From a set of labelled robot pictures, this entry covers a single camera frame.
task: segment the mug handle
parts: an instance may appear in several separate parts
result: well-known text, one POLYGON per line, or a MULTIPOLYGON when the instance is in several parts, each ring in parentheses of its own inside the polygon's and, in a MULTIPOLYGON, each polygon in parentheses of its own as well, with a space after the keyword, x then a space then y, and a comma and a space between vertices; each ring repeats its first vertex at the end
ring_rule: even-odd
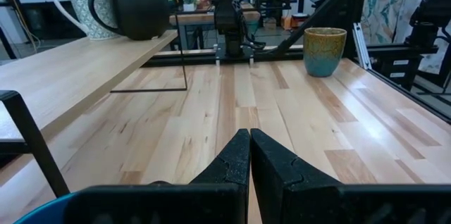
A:
POLYGON ((94 18, 102 27, 106 28, 107 30, 114 32, 116 34, 122 35, 121 30, 118 27, 110 27, 107 24, 105 24, 103 21, 100 20, 99 16, 97 15, 97 12, 94 9, 94 1, 95 0, 88 0, 87 6, 89 8, 89 11, 94 18))
POLYGON ((89 28, 85 25, 80 23, 78 20, 76 20, 74 17, 72 17, 61 5, 61 2, 59 0, 54 0, 55 6, 57 9, 65 16, 67 19, 69 19, 75 26, 79 27, 86 35, 88 35, 89 28))

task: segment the green ceramic cup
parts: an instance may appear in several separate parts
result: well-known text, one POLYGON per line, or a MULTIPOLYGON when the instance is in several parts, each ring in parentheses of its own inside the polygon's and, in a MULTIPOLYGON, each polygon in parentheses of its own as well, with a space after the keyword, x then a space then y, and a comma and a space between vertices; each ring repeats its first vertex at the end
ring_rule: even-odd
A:
POLYGON ((304 33, 304 65, 314 77, 328 77, 337 69, 346 43, 346 30, 312 27, 304 33))

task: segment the white mug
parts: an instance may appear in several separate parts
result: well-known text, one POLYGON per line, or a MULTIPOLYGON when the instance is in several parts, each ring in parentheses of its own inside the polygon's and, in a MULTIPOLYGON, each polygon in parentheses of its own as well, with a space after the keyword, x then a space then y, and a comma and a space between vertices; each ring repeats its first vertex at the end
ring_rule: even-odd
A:
MULTIPOLYGON (((89 12, 88 0, 70 0, 72 7, 77 15, 78 20, 71 16, 61 5, 59 0, 54 0, 57 9, 67 17, 75 26, 79 27, 91 40, 103 40, 117 37, 116 33, 113 33, 94 20, 89 12)), ((117 27, 116 20, 113 14, 113 8, 111 6, 111 0, 95 0, 95 11, 102 21, 111 26, 117 27)))

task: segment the patterned mug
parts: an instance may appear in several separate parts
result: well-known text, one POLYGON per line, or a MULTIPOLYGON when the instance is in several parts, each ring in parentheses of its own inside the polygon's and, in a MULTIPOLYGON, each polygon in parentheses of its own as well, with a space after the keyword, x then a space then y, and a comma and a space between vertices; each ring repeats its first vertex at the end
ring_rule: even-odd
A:
MULTIPOLYGON (((67 17, 75 26, 79 27, 91 40, 103 40, 118 37, 116 33, 113 33, 102 26, 91 16, 89 12, 87 1, 88 0, 70 0, 72 2, 73 9, 77 15, 78 20, 74 19, 61 5, 59 0, 54 0, 57 9, 67 17)), ((111 7, 111 0, 95 0, 95 11, 99 17, 111 27, 117 27, 116 20, 113 14, 113 8, 111 7)))
POLYGON ((304 33, 304 65, 314 77, 328 77, 337 69, 345 49, 346 30, 311 27, 304 33))

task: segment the wooden tabletop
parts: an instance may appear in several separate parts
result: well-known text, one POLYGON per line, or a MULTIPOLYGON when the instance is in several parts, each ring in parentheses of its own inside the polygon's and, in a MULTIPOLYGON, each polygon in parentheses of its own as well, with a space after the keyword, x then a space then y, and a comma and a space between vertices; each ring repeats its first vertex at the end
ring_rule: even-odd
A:
MULTIPOLYGON (((344 183, 450 183, 451 126, 344 59, 187 66, 188 91, 107 94, 49 148, 71 191, 191 181, 239 128, 260 128, 344 183)), ((183 87, 181 67, 139 68, 115 89, 183 87)), ((54 199, 27 155, 0 171, 0 223, 54 199)), ((261 223, 252 178, 249 223, 261 223)))
MULTIPOLYGON (((15 90, 25 100, 44 138, 49 138, 107 94, 177 36, 132 41, 88 38, 0 67, 0 89, 15 90)), ((21 139, 6 109, 0 109, 0 140, 21 139)))
MULTIPOLYGON (((241 8, 253 8, 250 4, 242 4, 241 8)), ((260 19, 260 13, 257 11, 244 12, 243 15, 247 21, 256 21, 260 19)), ((171 24, 175 24, 175 16, 170 17, 171 24)), ((196 13, 189 15, 178 15, 178 22, 182 24, 188 23, 214 23, 213 13, 196 13)))

